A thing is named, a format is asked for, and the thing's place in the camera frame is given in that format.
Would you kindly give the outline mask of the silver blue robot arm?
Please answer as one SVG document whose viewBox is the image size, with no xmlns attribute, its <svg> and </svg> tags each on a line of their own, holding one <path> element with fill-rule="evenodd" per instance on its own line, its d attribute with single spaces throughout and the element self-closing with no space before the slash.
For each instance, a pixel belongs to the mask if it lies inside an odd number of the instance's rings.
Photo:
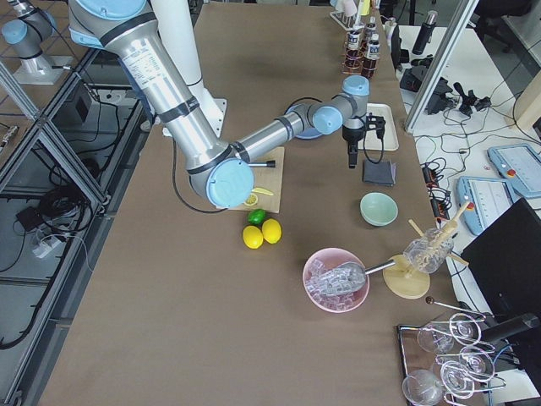
<svg viewBox="0 0 541 406">
<path fill-rule="evenodd" d="M 369 115 L 369 82 L 349 76 L 342 92 L 325 103 L 302 103 L 265 127 L 235 142 L 220 139 L 181 73 L 198 65 L 189 6 L 185 1 L 71 1 L 69 29 L 74 41 L 116 54 L 154 108 L 186 158 L 193 190 L 212 205 L 243 204 L 254 187 L 251 162 L 308 129 L 347 141 L 349 167 L 358 142 L 369 131 L 385 132 L 385 120 Z M 172 42 L 187 51 L 178 60 Z"/>
</svg>

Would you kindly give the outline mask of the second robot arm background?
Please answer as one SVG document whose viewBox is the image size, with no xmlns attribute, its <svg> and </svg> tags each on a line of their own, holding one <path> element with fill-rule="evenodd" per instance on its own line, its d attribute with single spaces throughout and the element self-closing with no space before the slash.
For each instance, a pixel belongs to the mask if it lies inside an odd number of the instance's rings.
<svg viewBox="0 0 541 406">
<path fill-rule="evenodd" d="M 1 33 L 3 39 L 15 50 L 21 66 L 14 78 L 21 85 L 54 85 L 60 78 L 63 66 L 72 61 L 68 56 L 50 56 L 41 48 L 57 28 L 52 15 L 35 7 L 30 1 L 8 1 L 17 19 L 6 23 Z"/>
</svg>

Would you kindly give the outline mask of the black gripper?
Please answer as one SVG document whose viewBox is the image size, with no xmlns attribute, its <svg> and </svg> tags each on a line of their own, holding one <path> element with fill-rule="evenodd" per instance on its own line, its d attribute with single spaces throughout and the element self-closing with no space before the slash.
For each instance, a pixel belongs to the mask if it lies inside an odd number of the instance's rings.
<svg viewBox="0 0 541 406">
<path fill-rule="evenodd" d="M 372 113 L 362 117 L 355 116 L 342 126 L 342 138 L 347 142 L 348 168 L 358 165 L 358 142 L 363 140 L 369 131 L 374 131 L 376 138 L 383 141 L 385 136 L 385 119 Z"/>
</svg>

